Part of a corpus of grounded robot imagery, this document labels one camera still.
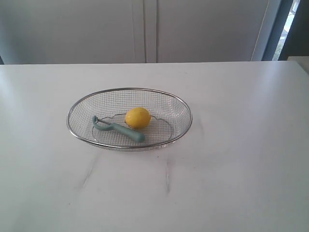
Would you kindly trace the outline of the yellow lemon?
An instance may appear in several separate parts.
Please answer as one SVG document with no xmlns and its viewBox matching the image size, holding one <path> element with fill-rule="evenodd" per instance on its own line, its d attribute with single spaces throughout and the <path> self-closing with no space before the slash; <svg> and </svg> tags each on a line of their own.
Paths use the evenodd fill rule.
<svg viewBox="0 0 309 232">
<path fill-rule="evenodd" d="M 147 109 L 137 107 L 129 110 L 125 116 L 126 124 L 136 130 L 146 128 L 151 120 L 151 115 Z"/>
</svg>

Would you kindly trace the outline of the teal handled vegetable peeler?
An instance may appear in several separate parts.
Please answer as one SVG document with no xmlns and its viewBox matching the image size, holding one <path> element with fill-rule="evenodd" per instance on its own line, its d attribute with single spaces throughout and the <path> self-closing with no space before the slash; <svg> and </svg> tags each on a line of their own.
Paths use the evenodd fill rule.
<svg viewBox="0 0 309 232">
<path fill-rule="evenodd" d="M 115 130 L 127 136 L 128 138 L 134 140 L 137 143 L 144 142 L 145 140 L 145 136 L 142 133 L 132 130 L 130 128 L 121 126 L 116 123 L 106 122 L 102 119 L 99 119 L 97 116 L 92 117 L 92 122 L 93 122 L 94 127 L 99 131 L 114 131 Z"/>
</svg>

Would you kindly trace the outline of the white cabinet doors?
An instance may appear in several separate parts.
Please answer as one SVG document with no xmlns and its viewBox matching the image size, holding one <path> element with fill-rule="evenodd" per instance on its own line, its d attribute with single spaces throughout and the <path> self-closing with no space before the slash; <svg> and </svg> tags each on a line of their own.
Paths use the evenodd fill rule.
<svg viewBox="0 0 309 232">
<path fill-rule="evenodd" d="M 278 0 L 3 0 L 5 64 L 260 61 Z"/>
</svg>

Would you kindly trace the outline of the window with dark frame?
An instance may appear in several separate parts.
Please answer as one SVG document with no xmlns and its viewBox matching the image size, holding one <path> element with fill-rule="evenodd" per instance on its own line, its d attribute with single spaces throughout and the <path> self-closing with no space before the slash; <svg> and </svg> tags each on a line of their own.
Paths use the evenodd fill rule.
<svg viewBox="0 0 309 232">
<path fill-rule="evenodd" d="M 309 1 L 281 0 L 262 61 L 309 55 Z"/>
</svg>

